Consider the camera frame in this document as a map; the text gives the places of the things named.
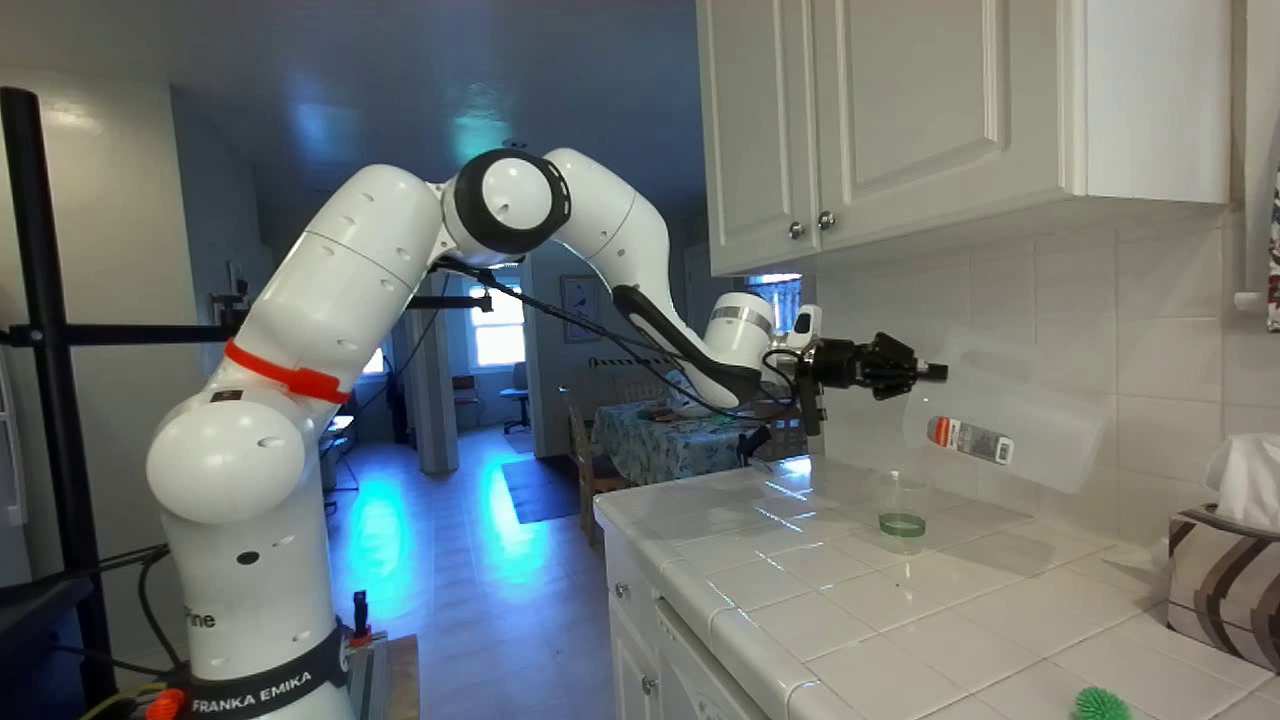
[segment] cabinet door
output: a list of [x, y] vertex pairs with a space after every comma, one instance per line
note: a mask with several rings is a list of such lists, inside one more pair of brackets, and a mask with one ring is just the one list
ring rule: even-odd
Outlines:
[[766, 720], [760, 705], [732, 678], [710, 643], [657, 599], [660, 619], [660, 706], [665, 720]]
[[1055, 0], [815, 0], [827, 242], [1060, 194], [1055, 28]]
[[713, 271], [815, 246], [807, 0], [699, 0]]
[[614, 624], [614, 692], [615, 720], [660, 720], [657, 659], [645, 650], [628, 624]]

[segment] glass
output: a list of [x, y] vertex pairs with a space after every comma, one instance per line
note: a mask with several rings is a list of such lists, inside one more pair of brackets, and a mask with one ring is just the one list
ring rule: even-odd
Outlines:
[[905, 479], [900, 466], [876, 473], [876, 527], [886, 546], [921, 551], [932, 487]]

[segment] white cloth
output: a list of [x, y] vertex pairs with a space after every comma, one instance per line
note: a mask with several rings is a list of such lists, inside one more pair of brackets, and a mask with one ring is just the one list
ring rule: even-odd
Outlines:
[[1280, 434], [1227, 434], [1209, 485], [1215, 495], [1215, 516], [1253, 530], [1280, 530]]

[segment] hallway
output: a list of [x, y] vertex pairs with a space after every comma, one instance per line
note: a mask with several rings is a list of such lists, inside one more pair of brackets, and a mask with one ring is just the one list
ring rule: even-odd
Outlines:
[[521, 525], [503, 465], [528, 432], [462, 434], [450, 479], [414, 449], [355, 449], [333, 511], [336, 608], [367, 590], [378, 632], [422, 637], [429, 720], [607, 720], [606, 557], [568, 520]]

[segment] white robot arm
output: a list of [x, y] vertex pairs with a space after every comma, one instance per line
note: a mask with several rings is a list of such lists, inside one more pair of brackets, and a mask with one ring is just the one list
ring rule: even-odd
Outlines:
[[[353, 717], [327, 599], [316, 439], [366, 360], [444, 254], [516, 254], [555, 237], [615, 306], [675, 351], [713, 408], [766, 390], [775, 342], [766, 298], [732, 290], [695, 337], [668, 286], [668, 226], [619, 174], [579, 150], [489, 150], [453, 185], [355, 171], [304, 226], [243, 314], [210, 387], [160, 422], [149, 485], [190, 604], [194, 717]], [[932, 380], [893, 342], [789, 346], [815, 382], [876, 396]]]

